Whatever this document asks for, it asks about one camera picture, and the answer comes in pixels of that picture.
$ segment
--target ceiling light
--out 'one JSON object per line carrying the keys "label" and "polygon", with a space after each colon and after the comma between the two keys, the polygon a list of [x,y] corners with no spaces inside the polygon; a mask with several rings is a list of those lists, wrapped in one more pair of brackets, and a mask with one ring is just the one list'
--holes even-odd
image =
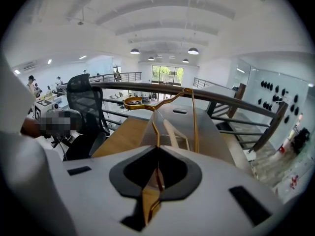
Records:
{"label": "ceiling light", "polygon": [[199,51],[197,50],[197,48],[191,47],[191,48],[188,50],[188,53],[189,53],[189,54],[197,55],[197,54],[199,54]]}
{"label": "ceiling light", "polygon": [[131,51],[130,51],[131,54],[139,54],[139,50],[136,49],[136,48],[133,48]]}
{"label": "ceiling light", "polygon": [[241,73],[245,73],[245,72],[244,72],[243,70],[241,70],[241,69],[238,69],[238,68],[237,68],[236,70],[240,71]]}

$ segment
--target black mesh chair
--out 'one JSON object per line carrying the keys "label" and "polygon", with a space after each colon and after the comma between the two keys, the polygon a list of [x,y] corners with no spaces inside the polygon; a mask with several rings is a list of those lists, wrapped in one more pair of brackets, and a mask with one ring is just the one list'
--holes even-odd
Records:
{"label": "black mesh chair", "polygon": [[67,99],[70,109],[80,112],[82,128],[66,152],[67,160],[89,158],[110,135],[102,112],[103,91],[91,87],[89,74],[71,78],[67,84]]}

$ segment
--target glass wall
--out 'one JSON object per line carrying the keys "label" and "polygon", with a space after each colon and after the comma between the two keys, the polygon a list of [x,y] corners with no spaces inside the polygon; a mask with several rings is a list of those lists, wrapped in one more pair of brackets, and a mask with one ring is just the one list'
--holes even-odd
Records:
{"label": "glass wall", "polygon": [[152,66],[152,83],[181,86],[184,69],[170,66]]}

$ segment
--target mesh backrest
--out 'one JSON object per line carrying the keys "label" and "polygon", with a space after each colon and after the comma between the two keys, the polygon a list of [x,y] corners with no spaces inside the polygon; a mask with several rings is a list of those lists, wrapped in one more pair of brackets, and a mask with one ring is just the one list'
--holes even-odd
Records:
{"label": "mesh backrest", "polygon": [[103,91],[91,87],[89,74],[81,74],[71,78],[67,84],[67,99],[70,109],[82,115],[82,129],[79,133],[84,135],[97,135],[109,130],[102,112]]}

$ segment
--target wooden desk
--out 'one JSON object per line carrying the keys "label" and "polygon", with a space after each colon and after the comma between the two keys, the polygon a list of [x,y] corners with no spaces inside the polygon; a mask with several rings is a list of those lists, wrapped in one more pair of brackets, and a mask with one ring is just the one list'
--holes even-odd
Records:
{"label": "wooden desk", "polygon": [[93,157],[112,155],[139,147],[147,124],[146,120],[127,118],[98,148]]}

